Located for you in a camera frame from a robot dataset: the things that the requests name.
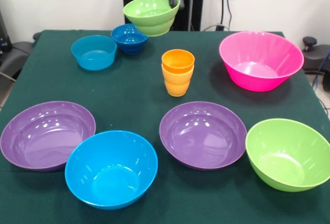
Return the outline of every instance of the purple bowl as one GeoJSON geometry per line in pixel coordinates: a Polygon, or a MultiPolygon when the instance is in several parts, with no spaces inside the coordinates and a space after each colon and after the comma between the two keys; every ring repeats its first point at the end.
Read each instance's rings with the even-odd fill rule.
{"type": "Polygon", "coordinates": [[[83,140],[95,134],[95,128],[86,108],[66,101],[46,102],[24,110],[7,124],[0,149],[21,168],[57,170],[83,140]]]}
{"type": "Polygon", "coordinates": [[[166,150],[188,167],[214,170],[245,151],[246,128],[231,110],[209,102],[189,102],[163,117],[159,134],[166,150]]]}

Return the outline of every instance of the green tablecloth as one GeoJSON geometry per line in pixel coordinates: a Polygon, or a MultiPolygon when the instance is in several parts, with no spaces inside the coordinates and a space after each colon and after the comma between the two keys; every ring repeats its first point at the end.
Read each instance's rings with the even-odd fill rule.
{"type": "Polygon", "coordinates": [[[80,37],[108,31],[44,31],[0,113],[0,130],[32,105],[67,100],[88,108],[97,132],[123,129],[149,140],[159,158],[157,177],[134,205],[118,211],[94,209],[68,190],[63,170],[36,173],[12,166],[0,156],[0,223],[330,223],[330,184],[302,193],[265,185],[247,156],[227,168],[195,171],[162,147],[163,115],[189,101],[211,101],[237,113],[249,130],[266,118],[304,122],[330,139],[330,122],[303,72],[266,93],[243,90],[230,80],[218,46],[227,32],[170,32],[150,38],[143,53],[118,52],[108,69],[81,69],[70,52],[80,37]],[[191,51],[195,71],[187,94],[167,94],[161,55],[174,48],[191,51]]]}

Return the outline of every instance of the green bowl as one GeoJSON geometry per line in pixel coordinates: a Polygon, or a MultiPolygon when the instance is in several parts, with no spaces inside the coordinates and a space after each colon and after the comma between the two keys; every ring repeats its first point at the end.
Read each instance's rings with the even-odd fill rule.
{"type": "Polygon", "coordinates": [[[275,189],[301,192],[330,178],[330,144],[307,125],[264,120],[249,130],[245,144],[254,171],[275,189]]]}
{"type": "Polygon", "coordinates": [[[125,5],[123,12],[138,30],[154,37],[170,30],[179,6],[180,0],[173,9],[169,0],[133,0],[125,5]]]}

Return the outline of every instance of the magenta bowl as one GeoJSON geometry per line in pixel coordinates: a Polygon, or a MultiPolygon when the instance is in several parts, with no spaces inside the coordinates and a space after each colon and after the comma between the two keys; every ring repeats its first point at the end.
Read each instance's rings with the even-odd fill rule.
{"type": "Polygon", "coordinates": [[[219,52],[233,82],[255,92],[278,87],[304,64],[296,45],[269,32],[234,33],[220,43],[219,52]]]}

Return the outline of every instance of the orange cup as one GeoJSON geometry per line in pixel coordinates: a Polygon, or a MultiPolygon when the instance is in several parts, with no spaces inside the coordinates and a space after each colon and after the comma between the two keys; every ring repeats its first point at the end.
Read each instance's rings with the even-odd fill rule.
{"type": "Polygon", "coordinates": [[[187,50],[174,49],[165,52],[161,57],[161,62],[168,72],[183,74],[191,71],[195,57],[187,50]]]}
{"type": "Polygon", "coordinates": [[[165,87],[169,95],[172,95],[174,97],[180,97],[185,95],[190,84],[192,73],[194,71],[194,65],[192,66],[190,71],[183,74],[175,74],[167,71],[164,68],[163,63],[161,64],[161,69],[164,76],[165,87]]]}

